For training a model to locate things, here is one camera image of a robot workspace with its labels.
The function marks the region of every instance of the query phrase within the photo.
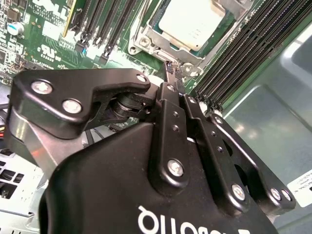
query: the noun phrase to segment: silver screw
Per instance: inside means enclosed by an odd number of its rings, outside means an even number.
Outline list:
[[[220,119],[218,116],[215,117],[216,121],[219,123],[219,124],[222,124],[222,119]]]
[[[151,45],[151,40],[148,37],[142,37],[140,40],[140,45],[143,47],[149,47]]]
[[[142,81],[142,82],[146,82],[146,78],[144,77],[144,75],[137,75],[136,76],[138,78],[138,80]]]
[[[52,86],[44,81],[33,82],[31,88],[38,94],[49,94],[53,91]]]
[[[281,195],[279,194],[278,190],[271,188],[271,193],[276,200],[281,200]]]
[[[245,200],[244,190],[238,184],[232,185],[232,191],[239,200],[241,201]]]
[[[82,110],[80,103],[72,99],[68,99],[64,101],[63,108],[65,111],[71,114],[77,114]]]
[[[189,100],[190,100],[191,103],[196,103],[195,99],[192,98],[192,97],[189,97]]]
[[[178,161],[174,159],[170,159],[168,161],[168,169],[171,172],[171,174],[177,177],[182,176],[184,173],[181,163],[179,163]]]
[[[170,91],[172,91],[172,92],[175,91],[175,88],[174,88],[172,85],[170,85],[170,84],[167,84],[167,88],[168,88]]]
[[[291,196],[289,196],[289,193],[286,192],[285,190],[282,189],[282,194],[284,195],[284,197],[288,200],[288,201],[291,201],[292,198]]]

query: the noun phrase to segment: electrolytic capacitor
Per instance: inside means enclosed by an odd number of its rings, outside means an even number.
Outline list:
[[[24,26],[20,22],[8,23],[7,30],[9,34],[17,36],[24,32]]]

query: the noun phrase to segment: wire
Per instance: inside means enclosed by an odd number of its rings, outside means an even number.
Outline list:
[[[105,137],[98,131],[98,129],[92,129],[101,139],[104,139]]]
[[[0,110],[3,110],[3,109],[8,109],[9,108],[9,103],[6,103],[6,104],[0,104]]]
[[[94,144],[94,139],[93,139],[90,129],[86,130],[86,135],[87,135],[88,144],[89,145]]]

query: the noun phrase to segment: gray metal panel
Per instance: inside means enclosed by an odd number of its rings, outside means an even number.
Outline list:
[[[227,122],[285,184],[312,169],[311,55],[312,25],[224,112]],[[297,204],[274,224],[281,234],[311,234],[312,205]]]

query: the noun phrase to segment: motherboard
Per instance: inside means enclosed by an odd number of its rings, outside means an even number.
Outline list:
[[[225,101],[311,12],[303,0],[1,0],[0,82],[34,69],[135,68]]]

